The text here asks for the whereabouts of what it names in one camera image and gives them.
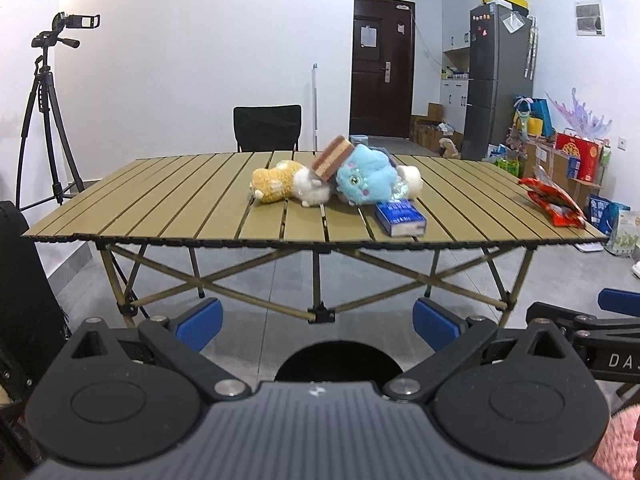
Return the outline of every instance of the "slatted tabletop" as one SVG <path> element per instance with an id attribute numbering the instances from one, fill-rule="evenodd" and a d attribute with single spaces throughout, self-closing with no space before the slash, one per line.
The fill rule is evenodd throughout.
<path id="1" fill-rule="evenodd" d="M 482 162 L 395 155 L 417 166 L 424 187 L 415 206 L 424 236 L 390 238 L 373 206 L 334 198 L 324 208 L 295 200 L 261 204 L 249 182 L 257 168 L 285 159 L 310 165 L 311 152 L 217 153 L 136 160 L 60 206 L 26 233 L 46 242 L 189 247 L 446 249 L 604 241 L 554 227 L 509 173 Z"/>

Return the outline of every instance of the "pink fabric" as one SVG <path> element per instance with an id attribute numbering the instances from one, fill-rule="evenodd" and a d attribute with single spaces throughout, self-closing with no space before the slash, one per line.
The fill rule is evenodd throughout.
<path id="1" fill-rule="evenodd" d="M 610 421 L 593 463 L 614 480 L 633 480 L 638 443 L 634 440 L 640 405 L 616 414 Z"/>

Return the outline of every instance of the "gray refrigerator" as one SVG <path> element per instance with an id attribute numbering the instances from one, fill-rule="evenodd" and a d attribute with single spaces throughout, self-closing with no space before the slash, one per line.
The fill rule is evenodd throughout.
<path id="1" fill-rule="evenodd" d="M 524 77 L 531 20 L 510 32 L 504 23 L 511 10 L 486 4 L 471 11 L 469 90 L 462 158 L 481 160 L 489 144 L 503 143 L 513 124 L 514 99 L 532 96 L 533 81 Z"/>

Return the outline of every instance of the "white plush toy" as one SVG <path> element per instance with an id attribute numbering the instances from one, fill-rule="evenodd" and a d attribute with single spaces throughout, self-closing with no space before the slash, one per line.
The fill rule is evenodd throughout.
<path id="1" fill-rule="evenodd" d="M 326 204 L 331 198 L 332 187 L 320 180 L 309 168 L 297 170 L 293 175 L 292 196 L 302 202 L 302 207 Z"/>
<path id="2" fill-rule="evenodd" d="M 415 200 L 422 190 L 422 177 L 420 170 L 415 166 L 396 166 L 396 171 L 401 180 L 409 185 L 409 193 L 405 197 L 408 200 Z"/>

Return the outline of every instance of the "white cabinet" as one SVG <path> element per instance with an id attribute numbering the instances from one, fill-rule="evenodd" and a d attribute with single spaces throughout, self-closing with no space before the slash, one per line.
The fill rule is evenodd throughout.
<path id="1" fill-rule="evenodd" d="M 468 88 L 469 81 L 464 79 L 443 80 L 440 86 L 444 120 L 461 134 L 465 132 Z"/>
<path id="2" fill-rule="evenodd" d="M 482 0 L 442 0 L 442 51 L 471 45 L 469 12 Z"/>

